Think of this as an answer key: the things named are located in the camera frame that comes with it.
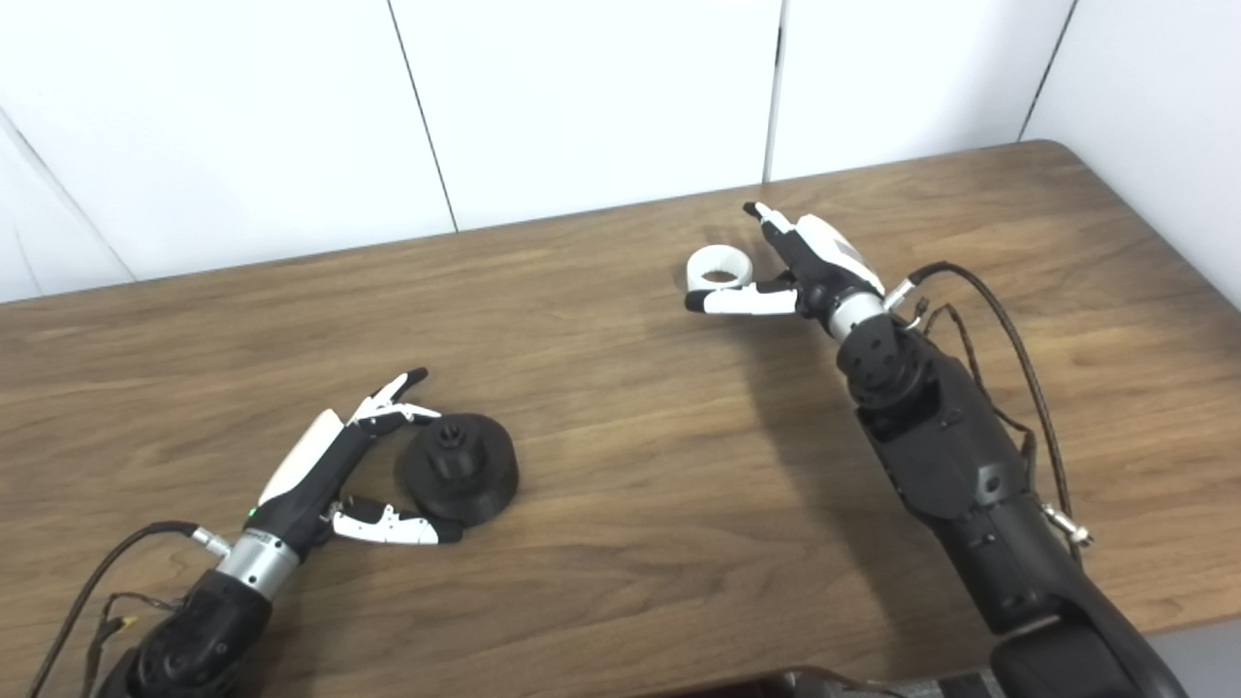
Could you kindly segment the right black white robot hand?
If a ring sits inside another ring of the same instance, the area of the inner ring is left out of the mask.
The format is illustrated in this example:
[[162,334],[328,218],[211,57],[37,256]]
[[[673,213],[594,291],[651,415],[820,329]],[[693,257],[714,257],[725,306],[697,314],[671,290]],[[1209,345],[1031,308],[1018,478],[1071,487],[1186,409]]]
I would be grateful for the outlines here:
[[815,215],[789,221],[783,212],[763,202],[745,202],[742,210],[759,224],[761,233],[773,248],[784,271],[768,281],[709,287],[702,277],[719,272],[740,251],[725,252],[721,243],[701,248],[716,265],[695,267],[688,262],[688,312],[714,315],[799,315],[817,320],[829,337],[843,343],[856,328],[885,315],[885,287],[848,238]]

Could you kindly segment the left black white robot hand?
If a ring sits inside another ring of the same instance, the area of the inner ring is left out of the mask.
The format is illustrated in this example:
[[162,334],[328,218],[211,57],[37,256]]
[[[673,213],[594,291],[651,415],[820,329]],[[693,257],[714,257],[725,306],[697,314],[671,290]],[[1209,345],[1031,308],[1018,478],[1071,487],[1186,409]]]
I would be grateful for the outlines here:
[[429,371],[407,370],[369,394],[347,419],[333,409],[319,414],[271,474],[244,520],[244,533],[280,543],[302,559],[333,537],[386,545],[450,545],[464,527],[443,518],[403,510],[367,496],[343,496],[343,488],[374,443],[403,426],[424,426],[436,410],[403,401]]

